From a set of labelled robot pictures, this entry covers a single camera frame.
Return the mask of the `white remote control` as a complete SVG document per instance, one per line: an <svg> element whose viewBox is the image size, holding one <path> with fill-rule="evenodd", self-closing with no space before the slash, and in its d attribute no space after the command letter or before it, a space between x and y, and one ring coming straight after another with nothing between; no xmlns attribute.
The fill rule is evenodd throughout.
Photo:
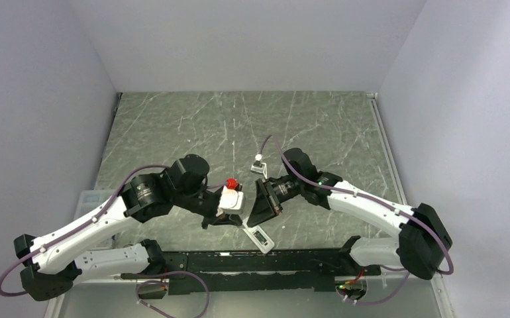
<svg viewBox="0 0 510 318"><path fill-rule="evenodd" d="M248 227L246 224L243 224L242 230L262 254L268 254L275 247L274 241L260 226Z"/></svg>

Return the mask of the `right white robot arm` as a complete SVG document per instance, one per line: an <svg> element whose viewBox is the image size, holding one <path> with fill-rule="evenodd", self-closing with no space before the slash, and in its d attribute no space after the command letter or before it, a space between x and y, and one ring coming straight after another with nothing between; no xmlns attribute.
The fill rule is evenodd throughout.
<svg viewBox="0 0 510 318"><path fill-rule="evenodd" d="M254 228L277 217L298 195L311 205L347 213L382 230L386 238L350 237L339 250L340 269L355 275L368 266L403 269L430 280L441 273L452 239L436 211L394 203L358 189L340 176L320 171L300 148L283 154L287 175L256 180L256 199L246 224Z"/></svg>

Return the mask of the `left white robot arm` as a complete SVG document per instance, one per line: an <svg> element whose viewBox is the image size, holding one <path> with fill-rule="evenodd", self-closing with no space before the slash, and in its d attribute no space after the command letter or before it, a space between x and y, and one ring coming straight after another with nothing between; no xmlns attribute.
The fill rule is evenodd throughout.
<svg viewBox="0 0 510 318"><path fill-rule="evenodd" d="M210 187L209 169L208 162L196 154L170 166L137 168L104 203L84 216L47 235L19 236L14 247L23 264L23 293L45 301L96 278L115 274L156 278L167 272L166 259L155 240L107 250L96 246L128 228L163 217L174 207L201 216L203 228L241 226L241 184L231 179Z"/></svg>

